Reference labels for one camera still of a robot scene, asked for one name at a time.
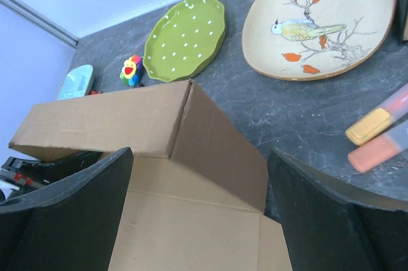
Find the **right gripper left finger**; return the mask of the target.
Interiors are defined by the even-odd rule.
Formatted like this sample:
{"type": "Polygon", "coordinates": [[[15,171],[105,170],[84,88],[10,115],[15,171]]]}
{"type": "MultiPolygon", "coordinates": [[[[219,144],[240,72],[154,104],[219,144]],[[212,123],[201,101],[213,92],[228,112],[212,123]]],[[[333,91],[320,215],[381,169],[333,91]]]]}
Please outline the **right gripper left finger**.
{"type": "Polygon", "coordinates": [[[129,147],[1,204],[1,270],[108,270],[133,166],[129,147]]]}

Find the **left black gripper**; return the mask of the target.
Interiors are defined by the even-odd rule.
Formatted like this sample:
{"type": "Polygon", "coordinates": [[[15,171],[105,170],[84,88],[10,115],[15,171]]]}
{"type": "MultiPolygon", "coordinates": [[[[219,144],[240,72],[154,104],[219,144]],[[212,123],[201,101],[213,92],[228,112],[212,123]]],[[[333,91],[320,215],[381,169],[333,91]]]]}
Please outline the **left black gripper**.
{"type": "Polygon", "coordinates": [[[1,200],[30,193],[80,172],[97,163],[101,155],[82,151],[50,162],[9,157],[1,165],[1,200]]]}

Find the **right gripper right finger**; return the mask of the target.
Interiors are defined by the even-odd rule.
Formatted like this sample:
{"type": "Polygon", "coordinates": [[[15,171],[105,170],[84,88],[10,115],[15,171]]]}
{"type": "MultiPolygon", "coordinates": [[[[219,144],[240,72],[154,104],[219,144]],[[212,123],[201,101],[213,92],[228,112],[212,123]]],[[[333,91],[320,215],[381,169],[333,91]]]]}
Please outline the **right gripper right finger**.
{"type": "Polygon", "coordinates": [[[268,173],[293,270],[407,270],[407,202],[271,150],[268,173]]]}

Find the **brown cardboard box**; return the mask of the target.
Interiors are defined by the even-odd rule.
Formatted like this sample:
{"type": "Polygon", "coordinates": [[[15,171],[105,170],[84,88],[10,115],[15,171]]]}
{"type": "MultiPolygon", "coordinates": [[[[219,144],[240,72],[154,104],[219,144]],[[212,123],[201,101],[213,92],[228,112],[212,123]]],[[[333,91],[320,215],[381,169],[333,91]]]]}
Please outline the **brown cardboard box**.
{"type": "Polygon", "coordinates": [[[191,80],[34,105],[9,144],[134,155],[110,270],[290,270],[266,159],[191,80]]]}

